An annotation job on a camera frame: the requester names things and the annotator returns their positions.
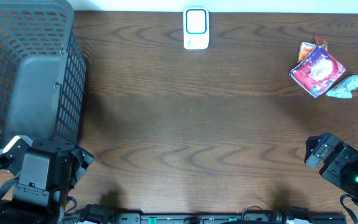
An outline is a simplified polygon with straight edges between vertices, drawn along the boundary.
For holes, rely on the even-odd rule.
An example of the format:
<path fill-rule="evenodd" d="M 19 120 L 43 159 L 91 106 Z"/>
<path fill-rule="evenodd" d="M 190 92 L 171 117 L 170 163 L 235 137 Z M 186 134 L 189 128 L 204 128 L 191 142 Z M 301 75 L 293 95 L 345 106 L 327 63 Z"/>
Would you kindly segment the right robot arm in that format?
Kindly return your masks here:
<path fill-rule="evenodd" d="M 340 202 L 350 198 L 358 206 L 358 151 L 330 133 L 311 136 L 304 163 L 314 169 L 320 162 L 320 176 L 345 192 Z"/>

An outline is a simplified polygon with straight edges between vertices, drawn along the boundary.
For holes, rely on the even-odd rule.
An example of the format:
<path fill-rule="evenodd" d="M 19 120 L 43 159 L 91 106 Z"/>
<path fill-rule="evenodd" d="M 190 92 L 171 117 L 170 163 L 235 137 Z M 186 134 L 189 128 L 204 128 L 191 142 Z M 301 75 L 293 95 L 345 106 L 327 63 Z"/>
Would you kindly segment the small orange snack packet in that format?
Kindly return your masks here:
<path fill-rule="evenodd" d="M 315 48 L 314 44 L 308 42 L 302 42 L 300 44 L 297 62 L 300 63 L 305 58 L 307 58 L 307 56 L 309 56 L 309 54 L 314 50 L 314 48 Z"/>

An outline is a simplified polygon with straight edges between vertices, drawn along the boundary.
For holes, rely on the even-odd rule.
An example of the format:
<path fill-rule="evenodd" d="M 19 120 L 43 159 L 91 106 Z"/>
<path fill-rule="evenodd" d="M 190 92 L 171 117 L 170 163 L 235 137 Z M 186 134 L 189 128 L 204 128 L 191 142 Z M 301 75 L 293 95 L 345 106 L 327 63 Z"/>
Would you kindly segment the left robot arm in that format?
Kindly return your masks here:
<path fill-rule="evenodd" d="M 0 187 L 0 223 L 62 223 L 68 193 L 94 161 L 66 139 L 16 141 L 0 155 L 14 177 Z"/>

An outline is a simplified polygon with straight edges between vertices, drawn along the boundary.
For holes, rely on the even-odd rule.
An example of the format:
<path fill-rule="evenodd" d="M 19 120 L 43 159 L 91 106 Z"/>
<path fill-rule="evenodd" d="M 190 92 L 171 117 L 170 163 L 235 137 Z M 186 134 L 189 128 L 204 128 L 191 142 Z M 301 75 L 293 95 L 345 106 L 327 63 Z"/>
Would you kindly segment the teal white snack packet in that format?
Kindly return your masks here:
<path fill-rule="evenodd" d="M 358 89 L 358 75 L 351 75 L 331 88 L 326 95 L 334 98 L 351 99 L 352 91 Z"/>

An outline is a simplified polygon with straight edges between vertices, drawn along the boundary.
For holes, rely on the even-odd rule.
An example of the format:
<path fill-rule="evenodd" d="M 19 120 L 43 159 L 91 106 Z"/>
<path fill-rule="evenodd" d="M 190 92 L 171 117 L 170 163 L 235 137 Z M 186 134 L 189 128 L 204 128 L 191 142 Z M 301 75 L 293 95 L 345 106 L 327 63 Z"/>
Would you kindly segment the red white striped packet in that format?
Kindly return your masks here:
<path fill-rule="evenodd" d="M 326 39 L 320 38 L 318 36 L 314 37 L 314 46 L 322 47 L 325 51 L 328 51 L 328 41 Z"/>

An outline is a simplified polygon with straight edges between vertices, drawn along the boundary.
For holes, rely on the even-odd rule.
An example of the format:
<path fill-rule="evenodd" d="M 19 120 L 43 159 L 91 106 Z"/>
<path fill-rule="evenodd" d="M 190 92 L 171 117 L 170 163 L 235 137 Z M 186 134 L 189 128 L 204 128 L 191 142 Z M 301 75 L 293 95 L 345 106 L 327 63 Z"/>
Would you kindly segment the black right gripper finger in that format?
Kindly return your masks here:
<path fill-rule="evenodd" d="M 319 146 L 308 151 L 305 164 L 314 169 L 321 161 L 324 161 L 333 151 L 331 146 Z"/>
<path fill-rule="evenodd" d="M 319 144 L 328 144 L 328 146 L 331 146 L 335 148 L 341 140 L 337 138 L 336 136 L 325 133 L 319 136 L 311 136 L 306 140 L 306 151 L 307 152 L 313 152 L 313 150 L 319 145 Z"/>

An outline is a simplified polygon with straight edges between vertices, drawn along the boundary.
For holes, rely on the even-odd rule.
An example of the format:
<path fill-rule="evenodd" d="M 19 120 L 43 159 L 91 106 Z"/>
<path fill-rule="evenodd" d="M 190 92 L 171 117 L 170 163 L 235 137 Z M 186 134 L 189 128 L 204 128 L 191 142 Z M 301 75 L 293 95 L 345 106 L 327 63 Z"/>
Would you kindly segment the red purple snack bag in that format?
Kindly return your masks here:
<path fill-rule="evenodd" d="M 346 68 L 323 47 L 317 46 L 289 76 L 314 98 L 326 93 Z"/>

